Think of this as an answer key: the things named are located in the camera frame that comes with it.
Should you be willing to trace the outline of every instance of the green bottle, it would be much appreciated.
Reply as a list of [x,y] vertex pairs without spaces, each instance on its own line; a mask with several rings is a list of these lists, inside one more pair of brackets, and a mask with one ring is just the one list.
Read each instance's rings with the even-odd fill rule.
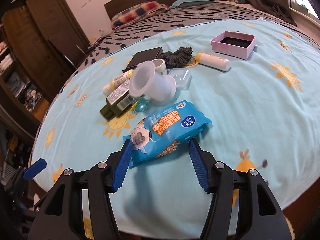
[[132,97],[129,94],[129,82],[126,80],[116,90],[114,90],[106,99],[106,106],[104,106],[100,113],[107,119],[111,120],[113,117],[120,117],[131,106]]

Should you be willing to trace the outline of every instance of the metal screw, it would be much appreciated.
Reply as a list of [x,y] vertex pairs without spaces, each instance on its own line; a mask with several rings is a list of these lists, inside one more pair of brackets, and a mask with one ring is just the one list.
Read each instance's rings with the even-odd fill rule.
[[105,162],[100,162],[100,163],[98,164],[98,168],[99,168],[99,169],[104,169],[106,166],[107,166],[107,163],[105,163]]
[[224,164],[222,162],[216,162],[216,167],[218,169],[222,169],[222,168],[224,168]]
[[250,170],[250,174],[253,175],[253,176],[257,176],[258,175],[258,171],[255,170],[255,169],[251,169]]
[[66,169],[63,174],[66,175],[66,176],[69,176],[70,174],[72,173],[72,170],[71,169]]

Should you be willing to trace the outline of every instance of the wardrobe door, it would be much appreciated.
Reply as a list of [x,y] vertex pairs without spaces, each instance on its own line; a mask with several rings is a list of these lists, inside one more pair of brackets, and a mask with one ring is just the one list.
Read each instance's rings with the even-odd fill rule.
[[15,3],[2,22],[8,43],[30,80],[52,102],[73,70],[52,52],[24,2]]
[[30,14],[42,36],[49,40],[56,34],[68,34],[68,39],[83,51],[89,41],[80,28],[65,0],[26,0]]

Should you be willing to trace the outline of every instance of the teal pillow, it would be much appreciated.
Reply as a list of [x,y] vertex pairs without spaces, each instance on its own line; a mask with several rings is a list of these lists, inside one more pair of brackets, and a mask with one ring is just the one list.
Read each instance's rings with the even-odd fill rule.
[[183,8],[188,6],[212,3],[214,1],[215,0],[177,0],[170,6],[170,8]]

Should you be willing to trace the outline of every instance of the cartoon character print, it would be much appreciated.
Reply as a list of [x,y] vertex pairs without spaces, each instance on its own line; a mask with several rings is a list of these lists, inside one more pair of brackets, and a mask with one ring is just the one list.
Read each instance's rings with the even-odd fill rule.
[[[252,161],[250,161],[250,155],[249,155],[249,149],[246,149],[244,152],[240,151],[239,156],[242,159],[242,161],[238,164],[238,166],[235,168],[236,171],[242,171],[242,172],[248,172],[251,169],[259,170],[261,168],[266,168],[268,166],[268,161],[263,160],[262,165],[256,168]],[[236,200],[239,196],[239,190],[236,189],[233,191],[233,200],[232,200],[232,206],[236,206]]]
[[144,127],[144,121],[146,118],[142,119],[137,126],[130,132],[131,140],[133,142],[133,150],[140,150],[146,153],[144,147],[151,140],[151,131]]

